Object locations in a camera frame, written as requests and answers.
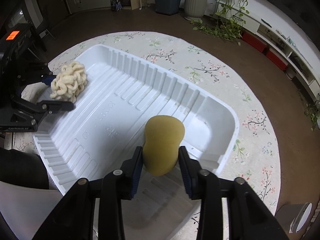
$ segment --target yellow sponge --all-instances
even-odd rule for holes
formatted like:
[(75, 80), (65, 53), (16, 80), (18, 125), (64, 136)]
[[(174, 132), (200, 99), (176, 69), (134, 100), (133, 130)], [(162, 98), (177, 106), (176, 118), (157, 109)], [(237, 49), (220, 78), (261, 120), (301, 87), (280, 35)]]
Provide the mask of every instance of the yellow sponge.
[(156, 115), (148, 120), (142, 156), (149, 173), (161, 176), (174, 168), (184, 132), (183, 123), (175, 117)]

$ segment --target plastic tray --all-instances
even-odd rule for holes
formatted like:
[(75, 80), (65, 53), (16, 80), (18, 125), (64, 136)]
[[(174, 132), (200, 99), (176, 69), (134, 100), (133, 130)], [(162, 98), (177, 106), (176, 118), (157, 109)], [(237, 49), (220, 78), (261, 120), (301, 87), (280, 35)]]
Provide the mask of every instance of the plastic tray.
[[(144, 125), (171, 115), (185, 126), (191, 158), (219, 175), (235, 143), (239, 121), (231, 107), (180, 76), (105, 45), (76, 60), (88, 85), (69, 113), (48, 115), (33, 133), (39, 154), (64, 195), (85, 177), (103, 178), (144, 144)], [(41, 100), (48, 100), (48, 88)], [(170, 239), (198, 207), (185, 193), (178, 167), (161, 177), (142, 171), (138, 193), (122, 201), (127, 239)]]

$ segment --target screw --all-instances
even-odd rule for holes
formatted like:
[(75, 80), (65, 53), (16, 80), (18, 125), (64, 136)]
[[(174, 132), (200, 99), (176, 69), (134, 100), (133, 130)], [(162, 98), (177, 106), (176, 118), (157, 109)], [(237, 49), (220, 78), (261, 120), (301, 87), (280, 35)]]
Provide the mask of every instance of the screw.
[(202, 169), (199, 170), (199, 174), (201, 174), (202, 176), (208, 176), (210, 174), (210, 171)]
[(238, 184), (240, 184), (240, 185), (242, 185), (242, 184), (245, 183), (245, 180), (244, 180), (244, 178), (237, 177), (237, 178), (235, 178), (235, 182), (238, 183)]
[(85, 179), (85, 178), (82, 178), (82, 179), (79, 179), (78, 180), (78, 184), (79, 185), (84, 185), (84, 184), (86, 184), (87, 183), (87, 180)]
[(113, 175), (116, 175), (116, 176), (119, 176), (119, 175), (121, 175), (122, 173), (123, 173), (122, 170), (114, 170), (114, 171), (113, 171)]

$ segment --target knitted yarn toy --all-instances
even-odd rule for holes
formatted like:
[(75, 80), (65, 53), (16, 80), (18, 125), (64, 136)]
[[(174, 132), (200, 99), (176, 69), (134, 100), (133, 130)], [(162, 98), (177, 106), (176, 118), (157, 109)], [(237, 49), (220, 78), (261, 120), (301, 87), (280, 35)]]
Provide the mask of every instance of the knitted yarn toy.
[(51, 82), (51, 98), (74, 103), (76, 96), (87, 84), (87, 75), (83, 64), (73, 61), (61, 67), (61, 73)]

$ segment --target floral tablecloth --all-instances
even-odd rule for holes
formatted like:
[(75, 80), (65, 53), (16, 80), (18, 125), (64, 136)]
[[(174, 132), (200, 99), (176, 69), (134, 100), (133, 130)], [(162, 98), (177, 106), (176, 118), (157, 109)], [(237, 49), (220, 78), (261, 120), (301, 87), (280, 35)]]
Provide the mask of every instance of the floral tablecloth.
[[(98, 43), (156, 63), (231, 106), (239, 118), (240, 130), (221, 177), (230, 180), (243, 177), (270, 211), (275, 213), (280, 192), (280, 160), (276, 135), (261, 103), (231, 67), (204, 50), (172, 36), (154, 32), (121, 32), (77, 44), (53, 59), (49, 68), (57, 74), (63, 64), (69, 63)], [(46, 85), (42, 83), (29, 85), (22, 97), (35, 102), (44, 89)], [(11, 149), (10, 135), (6, 136), (5, 146)], [(37, 153), (31, 133), (14, 133), (13, 146), (20, 151)], [(197, 212), (173, 239), (196, 239), (198, 221)], [(224, 238), (228, 239), (227, 216), (224, 216), (224, 225)]]

